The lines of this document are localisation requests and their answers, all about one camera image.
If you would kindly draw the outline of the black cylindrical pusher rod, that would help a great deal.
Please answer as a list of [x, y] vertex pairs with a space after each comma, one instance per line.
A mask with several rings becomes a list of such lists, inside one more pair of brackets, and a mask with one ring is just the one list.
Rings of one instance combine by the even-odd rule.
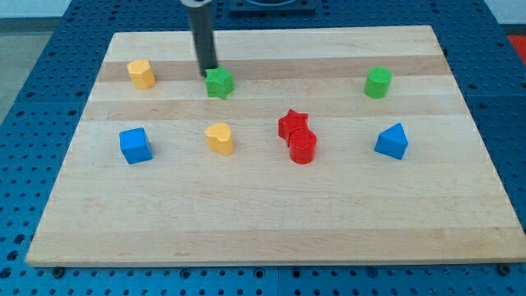
[[211, 17], [212, 0], [181, 0], [187, 8], [194, 48], [200, 74], [218, 67], [214, 27]]

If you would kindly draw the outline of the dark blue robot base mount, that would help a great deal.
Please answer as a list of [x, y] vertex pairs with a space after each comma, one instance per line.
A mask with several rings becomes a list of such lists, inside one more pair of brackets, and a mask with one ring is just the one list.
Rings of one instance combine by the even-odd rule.
[[317, 0], [228, 0], [230, 15], [247, 13], [315, 12]]

